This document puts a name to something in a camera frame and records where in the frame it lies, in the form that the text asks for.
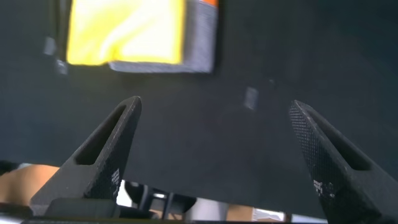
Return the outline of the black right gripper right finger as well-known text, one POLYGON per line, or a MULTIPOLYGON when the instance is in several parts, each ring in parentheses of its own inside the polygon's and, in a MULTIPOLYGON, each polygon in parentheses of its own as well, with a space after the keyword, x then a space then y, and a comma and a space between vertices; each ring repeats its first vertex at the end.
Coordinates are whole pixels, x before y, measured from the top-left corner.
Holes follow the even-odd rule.
POLYGON ((397 181, 311 106, 289 117, 329 223, 397 223, 397 181))

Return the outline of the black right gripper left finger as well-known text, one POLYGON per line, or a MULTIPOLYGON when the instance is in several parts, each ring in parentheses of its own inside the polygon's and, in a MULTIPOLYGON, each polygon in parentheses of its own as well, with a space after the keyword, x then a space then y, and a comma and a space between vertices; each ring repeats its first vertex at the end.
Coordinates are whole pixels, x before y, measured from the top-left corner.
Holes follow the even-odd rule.
POLYGON ((115 201, 141 111, 138 96, 120 102, 32 197, 34 215, 44 215, 59 198, 115 201))

